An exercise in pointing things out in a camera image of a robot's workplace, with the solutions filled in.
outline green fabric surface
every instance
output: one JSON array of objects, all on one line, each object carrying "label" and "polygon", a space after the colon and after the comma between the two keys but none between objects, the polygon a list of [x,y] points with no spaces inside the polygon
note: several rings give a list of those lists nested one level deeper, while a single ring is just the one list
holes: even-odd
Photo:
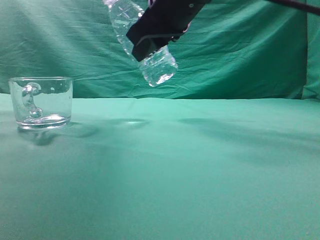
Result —
[{"label": "green fabric surface", "polygon": [[179,72],[156,89],[102,0],[2,0],[0,21],[0,93],[10,77],[66,76],[81,80],[76,98],[299,99],[307,78],[307,15],[263,0],[208,4],[170,44]]},{"label": "green fabric surface", "polygon": [[0,94],[1,240],[316,240],[320,103],[75,99],[17,131]]},{"label": "green fabric surface", "polygon": [[[317,0],[308,0],[308,4],[320,7]],[[320,16],[308,14],[308,59],[307,83],[303,89],[304,99],[320,100]]]}]

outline green cloth backdrop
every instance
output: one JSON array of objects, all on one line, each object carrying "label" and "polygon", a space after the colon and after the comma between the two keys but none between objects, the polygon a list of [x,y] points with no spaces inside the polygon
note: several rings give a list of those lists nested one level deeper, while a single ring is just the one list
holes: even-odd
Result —
[{"label": "green cloth backdrop", "polygon": [[264,0],[208,4],[170,44],[179,72],[158,88],[122,50],[102,0],[3,0],[0,20],[0,93],[10,77],[68,76],[76,98],[300,99],[307,81],[307,14]]}]

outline black robotic arm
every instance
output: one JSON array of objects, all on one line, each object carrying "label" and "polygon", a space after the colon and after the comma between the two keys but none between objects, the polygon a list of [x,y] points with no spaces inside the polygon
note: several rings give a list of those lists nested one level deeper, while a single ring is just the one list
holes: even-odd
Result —
[{"label": "black robotic arm", "polygon": [[[149,7],[129,29],[126,36],[133,43],[132,55],[140,62],[153,52],[177,41],[194,17],[212,0],[148,0]],[[267,0],[320,16],[320,8],[295,0]]]}]

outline clear glass cup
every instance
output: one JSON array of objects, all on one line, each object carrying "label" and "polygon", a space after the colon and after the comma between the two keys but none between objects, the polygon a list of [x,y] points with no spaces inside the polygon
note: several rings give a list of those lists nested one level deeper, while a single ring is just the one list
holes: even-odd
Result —
[{"label": "clear glass cup", "polygon": [[9,80],[15,119],[22,129],[53,129],[71,120],[73,81],[68,77]]}]

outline clear plastic bottle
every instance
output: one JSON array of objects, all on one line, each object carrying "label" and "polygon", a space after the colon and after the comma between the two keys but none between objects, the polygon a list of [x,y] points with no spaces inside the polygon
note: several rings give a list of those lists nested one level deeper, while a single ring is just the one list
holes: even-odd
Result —
[{"label": "clear plastic bottle", "polygon": [[[126,34],[144,14],[144,10],[131,0],[103,0],[103,2],[108,6],[109,17],[118,41],[125,52],[134,59],[131,54],[134,45]],[[138,67],[144,79],[152,87],[169,80],[178,70],[176,60],[170,54],[167,46],[139,62]]]}]

